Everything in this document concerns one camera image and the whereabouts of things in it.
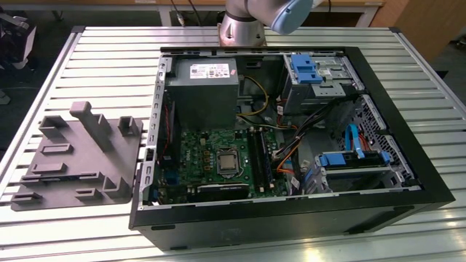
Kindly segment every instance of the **cpu socket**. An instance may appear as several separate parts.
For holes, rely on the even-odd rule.
[[[237,150],[217,152],[217,174],[224,178],[238,174]]]

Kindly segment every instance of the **ram slot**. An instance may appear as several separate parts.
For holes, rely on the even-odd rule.
[[[253,176],[253,187],[257,192],[264,191],[264,173],[261,164],[261,151],[259,148],[260,141],[257,140],[256,130],[249,130],[246,132],[246,147],[248,147],[248,157],[250,160],[252,176]]]
[[[265,186],[268,188],[273,188],[273,176],[271,173],[267,144],[264,141],[263,132],[257,132],[256,135],[259,136],[259,141],[260,141],[261,169],[263,169],[264,179],[267,181]]]

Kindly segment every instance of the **aluminum slotted table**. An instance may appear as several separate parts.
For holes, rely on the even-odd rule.
[[[217,45],[214,27],[76,27],[0,163],[0,260],[466,260],[466,108],[407,42],[387,28],[267,31],[268,46],[357,46],[456,201],[377,232],[162,253],[128,230],[130,203],[13,212],[11,194],[41,139],[44,115],[69,119],[86,100],[108,119],[148,126],[160,46]],[[140,144],[145,143],[144,134]]]

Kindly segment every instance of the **sticker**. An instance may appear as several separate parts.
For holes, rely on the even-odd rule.
[[[283,115],[283,106],[276,106],[276,113],[281,116]]]
[[[193,64],[189,67],[189,78],[228,78],[228,64]]]
[[[328,70],[328,69],[320,69],[320,70],[319,70],[319,74],[320,74],[320,75],[331,75],[332,73],[329,73],[329,70]]]
[[[295,177],[291,178],[291,184],[293,185],[295,188],[299,188],[299,181]]]

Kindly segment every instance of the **power supply label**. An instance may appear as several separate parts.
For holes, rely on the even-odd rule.
[[[189,67],[189,78],[228,78],[228,64],[193,64]]]

